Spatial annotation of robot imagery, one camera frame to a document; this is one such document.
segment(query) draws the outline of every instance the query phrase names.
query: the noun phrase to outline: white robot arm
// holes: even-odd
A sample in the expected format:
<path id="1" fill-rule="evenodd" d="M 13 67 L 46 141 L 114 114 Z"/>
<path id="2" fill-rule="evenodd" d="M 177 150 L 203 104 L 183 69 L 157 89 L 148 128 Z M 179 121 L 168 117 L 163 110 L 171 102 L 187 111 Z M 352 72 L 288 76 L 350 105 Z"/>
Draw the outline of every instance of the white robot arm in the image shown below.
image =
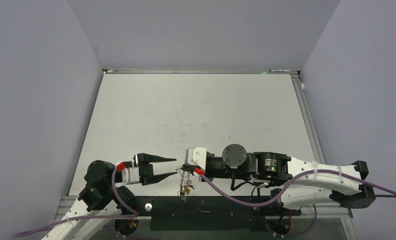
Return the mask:
<path id="1" fill-rule="evenodd" d="M 153 212 L 151 211 L 152 205 L 147 201 L 158 200 L 150 200 L 149 197 L 135 197 L 124 185 L 138 183 L 149 185 L 158 183 L 177 172 L 154 175 L 153 165 L 150 163 L 174 162 L 176 159 L 141 153 L 135 155 L 133 160 L 133 162 L 120 162 L 117 164 L 101 160 L 92 162 L 84 177 L 86 180 L 85 188 L 63 217 L 62 223 L 53 224 L 56 226 L 43 240 L 71 240 L 73 238 L 88 240 L 105 226 L 110 219 L 131 219 L 136 216 L 153 216 Z M 185 163 L 180 170 L 183 173 L 193 174 L 199 177 L 201 181 L 205 180 L 216 191 L 232 202 L 248 207 L 257 205 L 258 207 L 254 207 L 253 212 L 247 211 L 247 208 L 238 210 L 243 211 L 242 214 L 249 216 L 249 218 L 247 217 L 248 219 L 236 218 L 234 220 L 235 222 L 232 222 L 232 224 L 236 224 L 241 221 L 238 224 L 239 226 L 252 223 L 256 216 L 258 220 L 260 217 L 265 220 L 266 216 L 281 216 L 282 219 L 285 212 L 291 213 L 297 211 L 299 215 L 301 214 L 300 207 L 302 206 L 335 202 L 339 203 L 341 207 L 360 209 L 367 208 L 376 199 L 373 190 L 374 185 L 364 181 L 369 174 L 367 164 L 364 161 L 356 161 L 348 166 L 327 165 L 315 161 L 300 160 L 280 153 L 248 153 L 243 146 L 231 144 L 224 149 L 221 157 L 207 152 L 207 149 L 204 147 L 187 149 Z M 257 189 L 284 187 L 271 190 L 271 196 L 261 196 L 261 199 L 257 199 L 257 201 L 252 196 L 251 199 L 249 196 L 242 196 L 242 200 L 239 200 L 228 196 L 218 189 L 211 183 L 210 179 L 213 178 L 231 179 L 230 189 L 232 191 L 242 185 L 235 186 L 235 180 L 247 181 Z M 122 183 L 122 186 L 116 188 L 116 183 Z M 292 184 L 299 185 L 300 187 L 288 188 Z M 197 224 L 185 224 L 190 220 L 191 213 L 196 214 L 194 215 L 194 221 L 199 220 L 200 218 L 197 216 L 204 213 L 205 215 L 202 216 L 202 219 L 205 223 L 208 222 L 209 214 L 216 214 L 218 217 L 226 213 L 223 210 L 220 212 L 216 210 L 201 211 L 200 209 L 203 207 L 202 203 L 207 202 L 208 198 L 205 201 L 195 199 L 195 202 L 199 205 L 194 205 L 194 203 L 184 205 L 186 203 L 184 199 L 186 198 L 187 190 L 189 190 L 188 187 L 191 187 L 191 181 L 189 178 L 187 181 L 184 181 L 182 177 L 179 195 L 183 203 L 177 197 L 164 200 L 166 201 L 164 204 L 160 202 L 159 222 L 157 225 L 160 226 L 166 222 L 173 223 L 173 221 L 180 221 L 182 222 L 182 226 L 184 226 L 183 228 L 192 228 L 182 230 L 196 230 L 195 227 Z M 219 205 L 225 205 L 228 209 L 234 208 L 233 205 L 229 204 L 235 203 L 221 197 L 213 198 L 215 203 Z M 266 208 L 268 211 L 261 212 L 262 208 Z M 176 214 L 169 213 L 169 220 L 165 217 L 165 214 L 167 214 L 166 211 L 173 211 L 172 209 L 179 212 L 179 217 L 173 218 L 176 217 Z M 50 226 L 39 228 L 36 232 L 48 229 Z M 167 228 L 175 227 L 176 224 L 167 225 Z M 220 230 L 229 227 L 229 224 L 225 224 Z M 279 233 L 284 230 L 285 228 L 281 227 Z M 30 232 L 34 233 L 35 231 L 21 233 L 20 236 L 31 234 Z"/>
<path id="2" fill-rule="evenodd" d="M 342 176 L 344 174 L 364 180 L 369 174 L 364 161 L 356 161 L 348 166 L 327 165 L 280 153 L 247 153 L 243 146 L 231 144 L 224 149 L 221 157 L 207 152 L 204 147 L 189 148 L 183 169 L 198 177 L 204 174 L 209 179 L 232 179 L 232 191 L 236 189 L 235 180 L 238 179 L 259 185 L 259 188 L 268 188 L 285 185 L 293 177 L 313 171 L 293 181 L 293 185 L 301 187 L 288 188 L 280 197 L 282 207 L 289 210 L 331 202 L 340 203 L 346 208 L 366 208 L 375 200 L 371 186 Z"/>

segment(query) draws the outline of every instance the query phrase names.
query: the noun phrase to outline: black cable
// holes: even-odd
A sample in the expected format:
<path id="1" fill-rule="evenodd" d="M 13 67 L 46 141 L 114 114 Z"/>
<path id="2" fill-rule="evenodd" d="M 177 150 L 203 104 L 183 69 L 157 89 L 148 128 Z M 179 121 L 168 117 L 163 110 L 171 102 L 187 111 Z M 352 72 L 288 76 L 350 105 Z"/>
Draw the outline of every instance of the black cable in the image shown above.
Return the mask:
<path id="1" fill-rule="evenodd" d="M 249 182 L 249 181 L 244 181 L 244 182 L 241 182 L 241 183 L 239 183 L 238 185 L 236 185 L 236 186 L 230 186 L 230 189 L 232 190 L 232 191 L 235 191 L 235 190 L 237 190 L 237 189 L 239 189 L 240 187 L 242 187 L 243 185 L 245 185 L 245 184 L 250 184 L 250 185 L 253 185 L 251 182 Z"/>
<path id="2" fill-rule="evenodd" d="M 259 192 L 260 192 L 260 188 L 257 188 L 258 186 L 255 186 L 253 189 L 252 189 L 252 191 L 251 191 L 251 203 L 253 203 L 253 194 L 254 194 L 254 191 L 257 189 L 257 193 L 258 193 L 258 196 L 260 196 L 260 194 L 259 194 Z M 272 231 L 271 229 L 269 229 L 268 227 L 267 227 L 267 223 L 265 224 L 265 226 L 266 226 L 266 228 L 264 228 L 263 227 L 263 225 L 262 225 L 262 223 L 260 222 L 260 208 L 258 207 L 257 208 L 257 222 L 258 222 L 258 225 L 260 226 L 260 228 L 263 230 L 263 231 L 267 231 L 267 230 L 269 230 L 269 231 Z"/>

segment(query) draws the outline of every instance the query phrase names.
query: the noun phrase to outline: small metal part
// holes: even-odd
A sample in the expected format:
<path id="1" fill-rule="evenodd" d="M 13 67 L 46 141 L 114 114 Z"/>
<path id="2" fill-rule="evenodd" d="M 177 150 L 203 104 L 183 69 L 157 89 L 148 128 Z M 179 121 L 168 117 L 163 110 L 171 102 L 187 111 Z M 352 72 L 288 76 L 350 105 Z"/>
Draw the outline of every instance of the small metal part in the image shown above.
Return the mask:
<path id="1" fill-rule="evenodd" d="M 139 167 L 127 167 L 121 171 L 124 185 L 138 184 L 140 182 Z"/>
<path id="2" fill-rule="evenodd" d="M 153 205 L 151 203 L 145 204 L 145 211 L 149 212 L 153 209 Z"/>

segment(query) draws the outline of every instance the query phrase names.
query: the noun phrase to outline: cable tie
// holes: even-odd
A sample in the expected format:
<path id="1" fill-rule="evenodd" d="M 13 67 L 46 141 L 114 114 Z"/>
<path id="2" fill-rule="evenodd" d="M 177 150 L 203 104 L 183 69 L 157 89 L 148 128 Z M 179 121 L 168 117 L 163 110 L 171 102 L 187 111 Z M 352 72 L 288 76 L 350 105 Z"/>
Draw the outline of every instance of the cable tie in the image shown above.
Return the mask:
<path id="1" fill-rule="evenodd" d="M 317 165 L 318 165 L 318 162 L 317 162 L 317 161 L 312 161 L 312 162 L 311 162 L 311 166 L 312 166 L 313 169 L 314 169 L 313 182 L 316 182 L 316 180 L 317 180 L 317 174 L 318 174 L 318 172 L 317 172 Z"/>
<path id="2" fill-rule="evenodd" d="M 75 225 L 76 225 L 72 220 L 70 220 L 70 217 L 68 216 L 68 213 L 66 213 L 64 216 L 65 216 L 65 220 L 66 220 L 69 224 L 71 224 L 72 226 L 75 226 Z"/>
<path id="3" fill-rule="evenodd" d="M 340 185 L 341 185 L 341 178 L 342 178 L 343 169 L 342 169 L 341 167 L 339 167 L 339 166 L 337 166 L 336 169 L 337 169 L 338 172 L 339 172 L 338 186 L 340 186 Z"/>

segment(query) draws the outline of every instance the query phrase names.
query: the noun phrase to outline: gray wall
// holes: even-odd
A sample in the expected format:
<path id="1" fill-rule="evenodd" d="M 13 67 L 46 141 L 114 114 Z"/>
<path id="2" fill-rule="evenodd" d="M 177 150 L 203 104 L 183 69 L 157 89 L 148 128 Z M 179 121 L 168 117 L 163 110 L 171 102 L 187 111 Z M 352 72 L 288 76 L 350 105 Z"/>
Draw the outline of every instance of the gray wall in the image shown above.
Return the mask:
<path id="1" fill-rule="evenodd" d="M 300 70 L 340 0 L 68 0 L 105 68 Z"/>
<path id="2" fill-rule="evenodd" d="M 326 161 L 396 190 L 396 1 L 342 0 L 301 77 Z M 353 213 L 360 240 L 396 240 L 396 199 Z"/>
<path id="3" fill-rule="evenodd" d="M 52 222 L 101 78 L 65 0 L 0 1 L 0 240 Z"/>

